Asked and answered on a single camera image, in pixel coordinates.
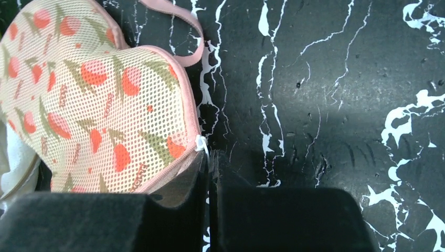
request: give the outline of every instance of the black marble countertop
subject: black marble countertop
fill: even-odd
[[[0,0],[0,32],[27,2]],[[376,249],[445,251],[445,2],[173,2],[205,31],[187,72],[211,149],[255,186],[351,193]],[[196,48],[177,18],[99,3],[131,46]]]

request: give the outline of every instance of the mesh laundry bag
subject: mesh laundry bag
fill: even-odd
[[[150,193],[206,147],[184,70],[201,26],[168,0],[141,2],[196,28],[196,52],[129,48],[94,0],[34,0],[2,38],[1,120],[51,169],[53,192]]]

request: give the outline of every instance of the pink zipper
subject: pink zipper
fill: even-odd
[[[190,80],[188,79],[188,75],[184,69],[184,67],[178,63],[178,61],[167,51],[165,51],[162,48],[156,47],[156,46],[140,46],[139,48],[148,49],[150,51],[153,51],[159,55],[161,55],[164,59],[167,60],[167,62],[173,67],[173,70],[176,73],[180,73],[179,80],[179,86],[181,87],[181,93],[184,93],[183,91],[186,91],[186,96],[188,97],[187,106],[184,106],[184,109],[188,108],[188,111],[192,114],[189,115],[189,118],[192,119],[192,125],[187,125],[189,122],[188,120],[185,120],[186,122],[186,130],[187,130],[187,139],[190,139],[188,136],[190,133],[194,133],[194,139],[197,135],[200,135],[200,130],[198,128],[199,122],[198,122],[198,115],[196,113],[196,105],[195,105],[195,99],[192,92],[192,87],[190,85]],[[190,126],[193,127],[193,132],[189,132]],[[187,143],[188,149],[182,154],[181,157],[175,159],[172,163],[170,163],[165,169],[163,169],[161,172],[156,174],[154,178],[150,179],[149,181],[145,182],[144,185],[141,185],[138,189],[135,190],[136,193],[146,193],[148,190],[156,185],[159,181],[161,181],[166,174],[171,172],[173,168],[175,168],[180,162],[182,162],[184,159],[188,157],[192,152],[195,151],[196,143],[194,143],[192,146],[189,146]]]

